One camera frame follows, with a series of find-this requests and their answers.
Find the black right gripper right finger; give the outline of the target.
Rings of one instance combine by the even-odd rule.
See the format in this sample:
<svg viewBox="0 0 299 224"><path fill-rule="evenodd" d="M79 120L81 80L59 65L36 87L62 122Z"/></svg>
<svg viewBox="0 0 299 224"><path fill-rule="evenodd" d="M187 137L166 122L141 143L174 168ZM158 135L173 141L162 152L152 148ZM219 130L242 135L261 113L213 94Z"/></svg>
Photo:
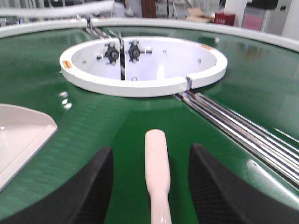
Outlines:
<svg viewBox="0 0 299 224"><path fill-rule="evenodd" d="M297 224L299 211L246 183L202 144L189 151L188 182L200 224Z"/></svg>

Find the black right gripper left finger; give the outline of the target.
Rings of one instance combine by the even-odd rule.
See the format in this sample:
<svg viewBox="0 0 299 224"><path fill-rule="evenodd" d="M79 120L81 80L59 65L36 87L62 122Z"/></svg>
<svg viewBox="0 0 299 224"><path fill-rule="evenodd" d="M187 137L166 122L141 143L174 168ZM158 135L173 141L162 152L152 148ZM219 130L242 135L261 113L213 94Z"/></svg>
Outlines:
<svg viewBox="0 0 299 224"><path fill-rule="evenodd" d="M71 179L2 224L103 224L113 188L114 156L101 148Z"/></svg>

